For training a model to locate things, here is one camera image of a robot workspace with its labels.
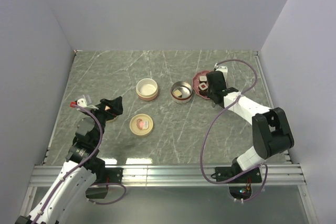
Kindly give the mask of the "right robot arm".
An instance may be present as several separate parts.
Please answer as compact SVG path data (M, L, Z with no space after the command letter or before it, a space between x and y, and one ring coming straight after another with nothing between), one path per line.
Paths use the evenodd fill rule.
M211 71L206 77L207 97L223 108L222 113L234 112L252 126L252 147L234 158L227 171L215 170L217 183L243 182L254 172L260 171L260 166L267 159L294 146L295 141L283 109L263 106L237 89L228 88L221 71Z

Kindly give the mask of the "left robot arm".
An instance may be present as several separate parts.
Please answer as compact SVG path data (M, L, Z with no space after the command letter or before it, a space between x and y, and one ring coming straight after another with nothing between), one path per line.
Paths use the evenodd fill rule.
M16 223L63 223L82 196L94 203L106 196L109 186L122 186L123 169L107 168L97 157L106 123L123 113L122 97L101 99L97 105L82 97L70 106L85 117L78 122L65 162L42 200Z

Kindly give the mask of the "sushi roll red centre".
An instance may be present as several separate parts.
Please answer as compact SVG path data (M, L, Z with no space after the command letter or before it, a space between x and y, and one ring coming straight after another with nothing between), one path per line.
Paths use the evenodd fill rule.
M208 85L205 82L202 82L198 85L200 91L206 91L208 89Z

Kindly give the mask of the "sushi roll white top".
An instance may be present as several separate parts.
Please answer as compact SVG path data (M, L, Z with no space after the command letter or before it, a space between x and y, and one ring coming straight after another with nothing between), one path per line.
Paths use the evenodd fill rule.
M206 76L199 76L199 82L207 82L207 77Z

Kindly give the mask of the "pink octagonal plate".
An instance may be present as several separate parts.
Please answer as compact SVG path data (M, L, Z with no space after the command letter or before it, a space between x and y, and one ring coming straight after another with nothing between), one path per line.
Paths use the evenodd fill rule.
M202 82L199 82L199 76L206 76L210 71L209 70L204 70L201 72L198 72L195 77L193 78L193 90L195 91L196 95L198 95L199 97L205 99L205 100L209 100L209 98L207 97L208 95L208 89L206 91L200 91L198 88L198 85Z

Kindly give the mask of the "steel bowl red band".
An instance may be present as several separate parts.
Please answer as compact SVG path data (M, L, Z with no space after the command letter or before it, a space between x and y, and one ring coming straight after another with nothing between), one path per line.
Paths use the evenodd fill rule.
M184 104L191 100L193 89L188 82L178 81L171 86L170 94L174 102Z

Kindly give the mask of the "cream lid with label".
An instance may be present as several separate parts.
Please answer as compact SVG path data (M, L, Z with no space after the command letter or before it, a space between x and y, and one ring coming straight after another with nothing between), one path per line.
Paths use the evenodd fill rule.
M152 118L147 114L137 114L130 120L130 130L136 136L147 136L154 128Z

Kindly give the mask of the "pink bowl white inside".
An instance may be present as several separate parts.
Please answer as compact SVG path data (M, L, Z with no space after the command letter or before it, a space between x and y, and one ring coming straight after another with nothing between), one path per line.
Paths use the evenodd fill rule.
M143 101L152 101L158 96L159 87L155 80L144 78L136 85L138 97Z

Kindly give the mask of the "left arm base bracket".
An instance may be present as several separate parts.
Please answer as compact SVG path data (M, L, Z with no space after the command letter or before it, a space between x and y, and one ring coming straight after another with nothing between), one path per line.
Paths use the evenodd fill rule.
M109 191L110 184L121 185L123 176L123 168L108 167L102 172L102 176L98 177L94 184L104 184L102 186L93 186L86 190L88 199L105 199Z

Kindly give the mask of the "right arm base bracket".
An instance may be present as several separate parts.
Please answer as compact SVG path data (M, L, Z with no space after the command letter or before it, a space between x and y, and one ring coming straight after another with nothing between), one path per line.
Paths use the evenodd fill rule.
M211 174L211 178L215 179L217 182L222 182L228 180L235 175L238 175L242 170L238 167L215 167L215 173ZM261 183L262 177L259 168L254 168L253 170L239 176L238 178L229 182L229 184L246 184L246 183Z

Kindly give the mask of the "aluminium front rail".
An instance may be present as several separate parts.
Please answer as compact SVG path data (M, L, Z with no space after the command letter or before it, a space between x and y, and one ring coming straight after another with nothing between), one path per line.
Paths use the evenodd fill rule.
M211 186L202 176L199 165L124 165L121 182L127 187L193 187ZM35 166L29 187L49 187L61 166ZM267 186L305 185L298 164L269 164Z

